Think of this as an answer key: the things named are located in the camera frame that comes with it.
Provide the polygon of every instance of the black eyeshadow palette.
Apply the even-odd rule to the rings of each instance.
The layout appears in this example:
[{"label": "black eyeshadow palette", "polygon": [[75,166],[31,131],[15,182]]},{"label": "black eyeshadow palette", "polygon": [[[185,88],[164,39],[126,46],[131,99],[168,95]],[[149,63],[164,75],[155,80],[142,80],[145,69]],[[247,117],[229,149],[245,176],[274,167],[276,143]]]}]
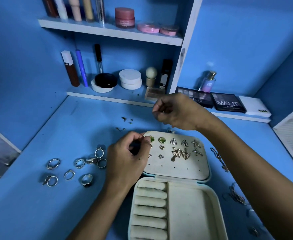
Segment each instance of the black eyeshadow palette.
[{"label": "black eyeshadow palette", "polygon": [[213,101],[212,101],[210,93],[208,92],[202,92],[202,91],[197,91],[193,89],[177,87],[175,90],[175,93],[183,93],[189,96],[190,99],[193,99],[193,101],[197,102],[201,106],[205,108],[210,108],[210,109],[213,108]]},{"label": "black eyeshadow palette", "polygon": [[211,93],[216,110],[245,113],[246,110],[234,94]]}]

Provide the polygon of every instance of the person's left hand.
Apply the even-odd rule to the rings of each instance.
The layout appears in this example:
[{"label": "person's left hand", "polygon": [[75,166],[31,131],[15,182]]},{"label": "person's left hand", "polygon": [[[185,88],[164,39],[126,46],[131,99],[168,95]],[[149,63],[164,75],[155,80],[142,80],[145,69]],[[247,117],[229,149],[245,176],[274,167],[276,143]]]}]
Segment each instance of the person's left hand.
[{"label": "person's left hand", "polygon": [[[130,144],[135,140],[141,141],[141,148],[136,156],[129,151]],[[147,164],[151,149],[150,141],[149,136],[144,137],[131,131],[109,146],[105,184],[128,192],[138,181]]]}]

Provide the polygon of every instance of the black round lid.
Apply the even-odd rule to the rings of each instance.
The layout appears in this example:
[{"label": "black round lid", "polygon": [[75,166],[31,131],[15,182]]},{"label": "black round lid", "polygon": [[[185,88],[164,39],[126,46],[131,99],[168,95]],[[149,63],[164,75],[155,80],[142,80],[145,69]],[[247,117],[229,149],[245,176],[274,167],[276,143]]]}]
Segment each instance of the black round lid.
[{"label": "black round lid", "polygon": [[109,73],[101,73],[95,76],[95,84],[101,88],[114,88],[118,84],[116,76]]}]

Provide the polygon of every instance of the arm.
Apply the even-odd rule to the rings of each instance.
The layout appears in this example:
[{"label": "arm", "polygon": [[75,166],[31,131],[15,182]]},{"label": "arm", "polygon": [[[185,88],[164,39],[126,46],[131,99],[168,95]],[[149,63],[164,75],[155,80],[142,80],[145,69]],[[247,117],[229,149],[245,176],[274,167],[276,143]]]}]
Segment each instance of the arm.
[{"label": "arm", "polygon": [[[141,141],[141,148],[136,156],[129,151],[129,146],[134,140]],[[125,196],[146,166],[150,149],[150,137],[143,137],[136,132],[129,132],[108,148],[104,187],[68,240],[106,238]]]},{"label": "arm", "polygon": [[293,239],[293,183],[253,151],[220,119],[182,94],[160,98],[161,122],[197,130],[217,149],[256,214],[275,239]]}]

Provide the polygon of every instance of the jewelry box lid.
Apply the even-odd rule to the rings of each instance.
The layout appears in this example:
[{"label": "jewelry box lid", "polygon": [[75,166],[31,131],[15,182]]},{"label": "jewelry box lid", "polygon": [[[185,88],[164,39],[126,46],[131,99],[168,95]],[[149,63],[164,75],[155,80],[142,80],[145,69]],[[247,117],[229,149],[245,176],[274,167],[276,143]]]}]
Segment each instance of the jewelry box lid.
[{"label": "jewelry box lid", "polygon": [[159,131],[148,131],[144,136],[152,136],[144,173],[201,182],[209,180],[210,168],[199,138]]}]

